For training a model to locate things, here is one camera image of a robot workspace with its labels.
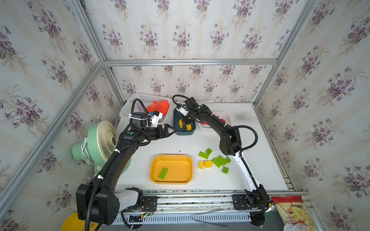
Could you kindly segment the green lego plate long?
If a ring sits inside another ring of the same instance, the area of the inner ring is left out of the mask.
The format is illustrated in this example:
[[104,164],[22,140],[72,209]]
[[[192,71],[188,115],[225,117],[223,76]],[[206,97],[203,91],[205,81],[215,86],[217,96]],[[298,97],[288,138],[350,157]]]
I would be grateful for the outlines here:
[[213,158],[211,160],[211,162],[217,167],[217,168],[220,168],[222,166],[222,163],[217,159],[217,158]]

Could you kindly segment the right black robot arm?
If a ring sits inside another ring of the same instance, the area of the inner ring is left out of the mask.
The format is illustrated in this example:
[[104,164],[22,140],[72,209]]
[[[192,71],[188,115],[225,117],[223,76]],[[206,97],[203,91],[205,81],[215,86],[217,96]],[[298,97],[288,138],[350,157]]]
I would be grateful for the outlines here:
[[[243,155],[244,151],[257,144],[257,132],[247,125],[228,125],[219,119],[208,106],[198,104],[193,97],[189,98],[176,94],[172,97],[172,101],[176,104],[177,111],[183,115],[182,120],[185,123],[189,124],[192,121],[205,122],[219,135],[221,152],[235,163],[245,186],[246,195],[241,203],[237,202],[236,204],[254,209],[255,211],[251,213],[251,224],[255,227],[263,226],[266,222],[265,212],[269,208],[271,198],[264,186],[253,175]],[[252,144],[242,147],[239,129],[248,129],[253,133],[254,141]]]

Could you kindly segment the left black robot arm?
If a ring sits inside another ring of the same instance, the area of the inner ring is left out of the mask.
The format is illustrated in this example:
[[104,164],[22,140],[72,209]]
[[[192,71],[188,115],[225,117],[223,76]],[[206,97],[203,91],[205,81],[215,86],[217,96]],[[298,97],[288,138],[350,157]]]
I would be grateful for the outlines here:
[[89,184],[82,184],[76,191],[77,214],[85,222],[84,230],[97,223],[95,230],[102,225],[111,225],[117,215],[127,208],[141,209],[144,203],[143,191],[136,187],[116,193],[118,180],[132,155],[139,147],[149,145],[151,141],[168,138],[175,128],[159,121],[163,113],[155,108],[152,111],[131,111],[129,124],[117,139],[112,156]]

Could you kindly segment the dark blue plastic tray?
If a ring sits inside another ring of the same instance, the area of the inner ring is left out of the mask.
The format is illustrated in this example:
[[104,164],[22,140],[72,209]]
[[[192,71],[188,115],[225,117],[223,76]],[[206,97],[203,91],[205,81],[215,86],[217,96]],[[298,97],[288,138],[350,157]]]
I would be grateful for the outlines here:
[[192,121],[189,125],[183,122],[183,115],[176,109],[173,110],[173,125],[179,136],[192,135],[196,130],[196,122]]

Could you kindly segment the red toy in basket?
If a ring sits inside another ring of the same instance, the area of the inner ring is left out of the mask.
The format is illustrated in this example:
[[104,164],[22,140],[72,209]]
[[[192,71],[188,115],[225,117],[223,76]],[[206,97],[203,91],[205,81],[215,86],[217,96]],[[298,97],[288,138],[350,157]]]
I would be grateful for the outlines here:
[[158,111],[162,113],[163,115],[167,115],[169,108],[170,108],[170,104],[167,100],[160,100],[160,101],[153,101],[153,103],[149,105],[146,109],[148,112]]

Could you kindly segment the purple bottle in basket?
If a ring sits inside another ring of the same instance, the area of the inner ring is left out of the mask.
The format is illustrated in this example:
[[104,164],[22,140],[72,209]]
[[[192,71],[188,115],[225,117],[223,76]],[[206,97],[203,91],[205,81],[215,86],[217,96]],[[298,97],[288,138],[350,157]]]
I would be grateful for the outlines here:
[[142,106],[142,104],[140,102],[137,102],[136,103],[136,106],[137,106],[137,110],[139,112],[142,112],[142,113],[146,112],[146,110],[143,108],[143,106]]

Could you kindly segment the white plastic tray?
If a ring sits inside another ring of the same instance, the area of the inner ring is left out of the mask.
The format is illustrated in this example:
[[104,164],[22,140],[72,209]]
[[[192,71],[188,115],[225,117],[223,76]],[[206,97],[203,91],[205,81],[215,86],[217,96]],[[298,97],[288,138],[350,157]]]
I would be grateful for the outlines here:
[[[227,125],[230,125],[232,126],[232,122],[231,122],[231,116],[230,114],[228,114],[227,112],[224,112],[224,111],[215,111],[214,114],[220,119],[220,118],[223,118],[225,121],[226,121],[226,124]],[[202,129],[211,129],[211,127],[206,123],[205,125],[202,125],[201,122],[199,123],[199,126],[202,128]]]

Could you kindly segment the yellow plastic tray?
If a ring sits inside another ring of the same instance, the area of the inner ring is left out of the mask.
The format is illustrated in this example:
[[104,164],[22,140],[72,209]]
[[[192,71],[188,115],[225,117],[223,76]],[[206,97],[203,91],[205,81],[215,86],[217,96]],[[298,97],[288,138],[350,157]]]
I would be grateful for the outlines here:
[[[165,179],[159,179],[161,169],[168,169]],[[186,155],[158,155],[152,160],[150,179],[155,184],[188,184],[193,180],[193,161]]]

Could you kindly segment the white perforated basket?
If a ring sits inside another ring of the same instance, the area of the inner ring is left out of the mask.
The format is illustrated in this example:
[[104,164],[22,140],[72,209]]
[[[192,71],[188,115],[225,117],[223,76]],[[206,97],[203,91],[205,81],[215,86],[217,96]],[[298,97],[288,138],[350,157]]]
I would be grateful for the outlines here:
[[158,96],[158,95],[151,95],[151,94],[146,94],[146,93],[134,93],[127,101],[126,104],[123,106],[121,109],[119,116],[122,118],[128,118],[128,115],[131,113],[131,108],[132,108],[132,103],[134,99],[140,99],[146,108],[148,106],[152,105],[154,101],[159,102],[161,100],[166,100],[170,107],[165,116],[159,121],[160,123],[167,123],[169,122],[172,124],[172,117],[173,117],[173,110],[175,109],[174,105],[172,104],[172,99],[169,97],[163,97],[163,96]]

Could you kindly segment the green desk fan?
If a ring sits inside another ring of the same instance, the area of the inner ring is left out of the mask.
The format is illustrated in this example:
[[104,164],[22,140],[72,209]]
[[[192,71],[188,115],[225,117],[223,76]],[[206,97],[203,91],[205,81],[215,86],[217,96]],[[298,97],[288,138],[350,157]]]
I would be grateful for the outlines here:
[[97,175],[116,150],[118,139],[110,122],[95,123],[89,128],[87,137],[72,145],[71,156],[78,162],[92,165],[94,175]]

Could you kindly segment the snack bag red top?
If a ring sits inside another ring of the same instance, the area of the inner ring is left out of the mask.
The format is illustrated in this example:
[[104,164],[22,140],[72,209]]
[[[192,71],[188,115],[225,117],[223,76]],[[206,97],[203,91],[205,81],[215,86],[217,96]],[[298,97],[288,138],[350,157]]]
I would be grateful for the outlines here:
[[301,196],[272,197],[284,231],[314,231],[315,225]]

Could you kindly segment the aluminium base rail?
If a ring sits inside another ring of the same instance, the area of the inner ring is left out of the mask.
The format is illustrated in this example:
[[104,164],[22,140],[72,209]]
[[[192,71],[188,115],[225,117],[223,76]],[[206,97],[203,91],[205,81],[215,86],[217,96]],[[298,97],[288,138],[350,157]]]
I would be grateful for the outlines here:
[[231,193],[191,193],[159,194],[143,193],[138,188],[128,188],[114,193],[109,187],[82,184],[76,191],[77,213],[85,221],[86,228],[90,223],[111,225],[120,213],[138,212],[174,212],[195,211],[212,208],[223,211],[227,208],[237,211],[249,210],[252,213],[251,223],[261,226],[265,221],[264,213],[272,198],[261,187],[252,192]]

